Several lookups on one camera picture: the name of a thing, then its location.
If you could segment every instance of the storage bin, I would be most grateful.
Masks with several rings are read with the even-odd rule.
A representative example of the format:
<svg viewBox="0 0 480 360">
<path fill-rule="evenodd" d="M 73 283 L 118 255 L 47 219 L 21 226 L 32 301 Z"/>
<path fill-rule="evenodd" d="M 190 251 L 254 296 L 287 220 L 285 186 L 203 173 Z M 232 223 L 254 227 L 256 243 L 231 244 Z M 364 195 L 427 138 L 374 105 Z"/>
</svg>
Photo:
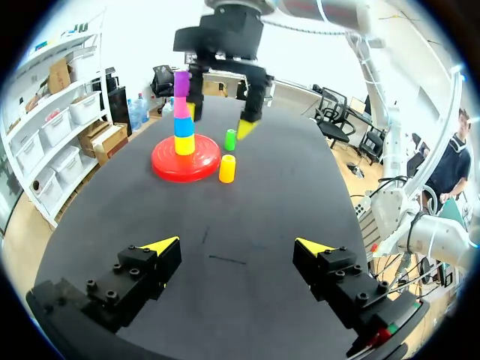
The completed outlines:
<svg viewBox="0 0 480 360">
<path fill-rule="evenodd" d="M 42 131 L 52 147 L 60 143 L 60 141 L 72 131 L 68 108 L 61 111 L 52 120 L 46 122 L 42 126 Z"/>
<path fill-rule="evenodd" d="M 14 152 L 16 159 L 23 168 L 24 175 L 28 175 L 45 155 L 38 131 L 39 130 L 35 131 L 29 138 L 26 137 L 18 145 L 19 150 Z"/>
<path fill-rule="evenodd" d="M 37 181 L 39 188 L 37 191 L 34 190 L 34 194 L 45 209 L 51 212 L 62 196 L 62 188 L 56 178 L 55 171 L 46 167 L 38 174 Z"/>
<path fill-rule="evenodd" d="M 80 149 L 76 146 L 68 146 L 50 164 L 58 173 L 58 177 L 69 185 L 74 182 L 83 171 L 83 163 L 80 158 Z"/>
<path fill-rule="evenodd" d="M 94 78 L 95 72 L 100 70 L 96 48 L 96 46 L 90 46 L 78 49 L 65 56 L 67 64 L 72 68 L 71 81 L 92 80 Z"/>
<path fill-rule="evenodd" d="M 70 111 L 75 124 L 84 125 L 100 118 L 100 91 L 88 93 L 82 100 L 72 103 Z"/>
</svg>

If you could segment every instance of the yellow cup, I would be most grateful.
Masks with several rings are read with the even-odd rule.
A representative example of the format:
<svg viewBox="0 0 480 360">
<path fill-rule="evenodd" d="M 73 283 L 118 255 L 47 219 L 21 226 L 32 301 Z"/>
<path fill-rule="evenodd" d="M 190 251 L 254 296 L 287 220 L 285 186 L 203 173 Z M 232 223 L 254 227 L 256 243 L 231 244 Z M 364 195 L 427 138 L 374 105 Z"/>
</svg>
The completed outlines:
<svg viewBox="0 0 480 360">
<path fill-rule="evenodd" d="M 195 121 L 195 103 L 187 103 L 187 109 L 190 112 L 192 120 Z"/>
<path fill-rule="evenodd" d="M 195 134 L 189 137 L 175 136 L 175 152 L 177 155 L 190 155 L 195 152 Z"/>
<path fill-rule="evenodd" d="M 220 162 L 220 173 L 218 174 L 218 179 L 225 183 L 229 184 L 235 179 L 235 165 L 236 159 L 233 155 L 224 155 L 222 156 L 222 161 Z"/>
</svg>

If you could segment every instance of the bolt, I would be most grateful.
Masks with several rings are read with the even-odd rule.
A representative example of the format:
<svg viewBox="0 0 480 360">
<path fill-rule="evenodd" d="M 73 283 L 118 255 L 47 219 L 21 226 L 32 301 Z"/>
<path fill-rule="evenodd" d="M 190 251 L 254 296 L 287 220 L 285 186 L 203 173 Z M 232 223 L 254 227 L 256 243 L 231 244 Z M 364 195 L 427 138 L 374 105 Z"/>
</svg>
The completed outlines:
<svg viewBox="0 0 480 360">
<path fill-rule="evenodd" d="M 335 272 L 335 278 L 337 279 L 337 281 L 343 280 L 344 276 L 345 276 L 345 271 L 343 270 L 338 270 Z"/>
<path fill-rule="evenodd" d="M 50 304 L 45 304 L 43 306 L 43 311 L 45 311 L 45 314 L 50 314 L 53 311 L 53 306 Z"/>
<path fill-rule="evenodd" d="M 109 303 L 115 303 L 118 299 L 119 299 L 119 294 L 117 294 L 115 291 L 113 290 L 108 290 L 106 293 L 105 293 L 105 296 L 106 296 L 106 300 L 109 302 Z"/>
<path fill-rule="evenodd" d="M 120 264 L 114 264 L 113 265 L 113 272 L 115 274 L 120 274 L 120 272 L 122 272 L 122 265 Z"/>
<path fill-rule="evenodd" d="M 378 283 L 378 287 L 376 288 L 376 291 L 380 294 L 385 294 L 387 291 L 389 291 L 389 282 L 388 281 L 380 281 Z"/>
<path fill-rule="evenodd" d="M 138 278 L 138 275 L 140 275 L 140 270 L 138 268 L 132 268 L 129 273 L 130 276 L 135 280 Z"/>
<path fill-rule="evenodd" d="M 87 291 L 93 291 L 97 289 L 97 283 L 95 283 L 95 280 L 87 280 Z"/>
<path fill-rule="evenodd" d="M 364 304 L 365 302 L 368 301 L 368 295 L 365 292 L 359 292 L 357 296 L 355 297 L 355 300 L 359 304 Z"/>
</svg>

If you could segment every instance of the black table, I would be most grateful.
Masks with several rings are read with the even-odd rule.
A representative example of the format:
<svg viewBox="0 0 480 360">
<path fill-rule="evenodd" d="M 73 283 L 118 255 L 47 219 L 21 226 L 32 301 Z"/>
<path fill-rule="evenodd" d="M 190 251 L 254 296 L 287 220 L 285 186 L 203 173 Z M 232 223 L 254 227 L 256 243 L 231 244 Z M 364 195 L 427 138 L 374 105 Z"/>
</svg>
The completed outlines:
<svg viewBox="0 0 480 360">
<path fill-rule="evenodd" d="M 356 117 L 361 122 L 364 122 L 365 124 L 371 126 L 372 128 L 375 128 L 370 115 L 361 114 L 360 112 L 356 112 L 355 110 L 350 109 L 349 107 L 346 108 L 346 112 L 347 114 Z"/>
<path fill-rule="evenodd" d="M 243 105 L 205 97 L 196 132 L 222 146 Z M 265 108 L 237 145 L 233 184 L 153 175 L 152 149 L 172 134 L 168 115 L 100 168 L 49 240 L 37 283 L 64 277 L 83 290 L 129 244 L 179 236 L 183 261 L 166 291 L 118 336 L 177 359 L 344 359 L 355 332 L 315 301 L 292 264 L 302 237 L 347 246 L 366 269 L 347 187 L 317 126 Z"/>
</svg>

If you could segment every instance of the cardboard box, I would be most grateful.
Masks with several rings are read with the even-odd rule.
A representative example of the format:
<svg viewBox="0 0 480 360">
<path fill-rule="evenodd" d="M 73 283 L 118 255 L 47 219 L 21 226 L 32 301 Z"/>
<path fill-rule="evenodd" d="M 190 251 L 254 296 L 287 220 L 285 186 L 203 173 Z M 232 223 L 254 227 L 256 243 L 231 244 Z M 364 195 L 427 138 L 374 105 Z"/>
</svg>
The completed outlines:
<svg viewBox="0 0 480 360">
<path fill-rule="evenodd" d="M 70 85 L 70 74 L 67 66 L 67 59 L 61 58 L 55 64 L 50 66 L 48 76 L 48 89 L 52 94 L 56 94 Z"/>
<path fill-rule="evenodd" d="M 102 134 L 110 126 L 111 125 L 108 122 L 98 120 L 93 124 L 90 124 L 79 134 L 78 140 L 80 141 L 80 147 L 85 155 L 89 156 L 90 158 L 95 157 L 92 140 Z"/>
<path fill-rule="evenodd" d="M 128 143 L 127 125 L 109 126 L 92 140 L 95 156 L 102 167 L 118 150 Z"/>
</svg>

